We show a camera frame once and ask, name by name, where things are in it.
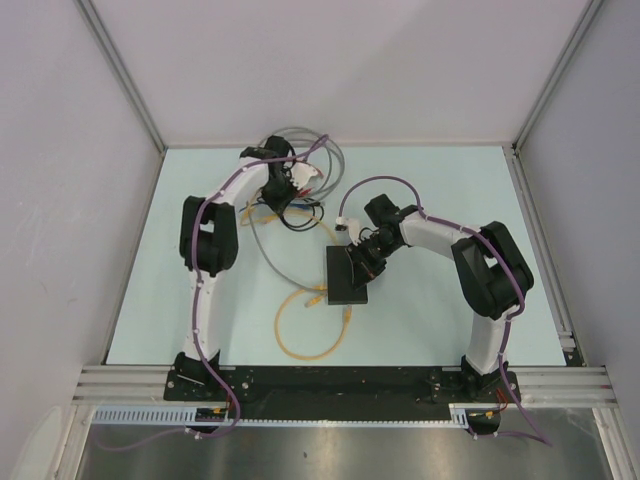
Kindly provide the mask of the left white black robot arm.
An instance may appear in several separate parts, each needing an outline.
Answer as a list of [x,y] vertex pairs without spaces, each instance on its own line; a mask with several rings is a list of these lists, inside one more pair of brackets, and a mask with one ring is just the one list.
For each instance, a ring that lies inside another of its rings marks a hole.
[[226,272],[239,253],[237,209],[259,196],[276,214],[282,214],[316,175],[296,172],[299,157],[285,138],[268,137],[262,146],[240,154],[240,165],[218,190],[207,197],[189,196],[183,203],[179,253],[189,270],[192,306],[189,332],[174,371],[197,398],[214,397],[221,376],[209,368],[219,352],[210,325],[211,310]]

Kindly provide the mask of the black network switch box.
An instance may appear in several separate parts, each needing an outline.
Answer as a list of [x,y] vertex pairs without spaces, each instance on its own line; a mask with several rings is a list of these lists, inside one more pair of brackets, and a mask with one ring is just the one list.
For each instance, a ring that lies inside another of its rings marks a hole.
[[367,304],[367,287],[354,287],[353,266],[346,248],[327,246],[325,258],[327,303],[330,306]]

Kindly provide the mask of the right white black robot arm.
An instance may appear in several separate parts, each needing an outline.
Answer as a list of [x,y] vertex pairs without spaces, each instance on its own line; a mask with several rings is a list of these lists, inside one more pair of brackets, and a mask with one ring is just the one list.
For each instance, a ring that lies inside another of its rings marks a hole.
[[417,205],[403,209],[386,195],[366,206],[374,225],[364,237],[356,219],[339,216],[336,228],[348,232],[346,247],[352,284],[360,288],[386,268],[402,247],[419,247],[454,265],[464,299],[473,311],[471,339],[461,358],[461,388],[473,401],[484,401],[506,382],[506,349],[512,320],[523,313],[534,278],[508,228],[497,221],[478,230],[427,215]]

